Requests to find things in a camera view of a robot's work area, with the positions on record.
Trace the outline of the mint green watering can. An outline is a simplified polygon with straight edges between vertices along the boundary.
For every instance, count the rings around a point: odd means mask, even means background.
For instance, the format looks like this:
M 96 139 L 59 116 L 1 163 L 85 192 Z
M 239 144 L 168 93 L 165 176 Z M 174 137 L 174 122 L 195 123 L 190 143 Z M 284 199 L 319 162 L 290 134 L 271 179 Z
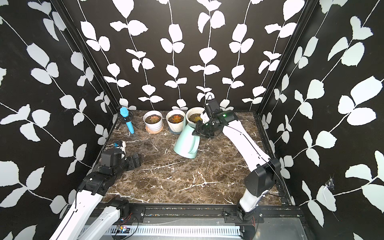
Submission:
M 188 159 L 196 158 L 200 137 L 193 135 L 194 130 L 190 125 L 186 125 L 175 143 L 174 152 L 176 154 Z

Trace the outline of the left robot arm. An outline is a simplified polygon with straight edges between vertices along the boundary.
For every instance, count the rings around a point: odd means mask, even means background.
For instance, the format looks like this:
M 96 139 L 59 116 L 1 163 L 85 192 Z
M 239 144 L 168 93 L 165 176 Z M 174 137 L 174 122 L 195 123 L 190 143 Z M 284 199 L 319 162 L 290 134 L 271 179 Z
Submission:
M 103 151 L 100 165 L 83 179 L 75 201 L 50 238 L 99 240 L 114 224 L 121 227 L 129 221 L 140 223 L 143 213 L 131 210 L 129 201 L 113 198 L 100 215 L 88 227 L 86 226 L 92 212 L 109 188 L 122 177 L 123 173 L 139 168 L 142 162 L 142 156 L 138 153 L 126 156 L 125 152 L 118 148 Z

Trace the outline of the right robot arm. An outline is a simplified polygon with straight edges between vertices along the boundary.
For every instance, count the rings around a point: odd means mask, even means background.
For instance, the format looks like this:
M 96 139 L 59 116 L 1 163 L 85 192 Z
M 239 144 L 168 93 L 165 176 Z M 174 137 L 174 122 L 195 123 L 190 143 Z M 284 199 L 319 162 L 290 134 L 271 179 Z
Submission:
M 267 155 L 250 137 L 238 116 L 232 111 L 204 111 L 197 121 L 194 135 L 212 138 L 221 131 L 244 158 L 250 173 L 244 179 L 246 190 L 239 205 L 243 213 L 253 211 L 262 197 L 280 179 L 281 163 Z

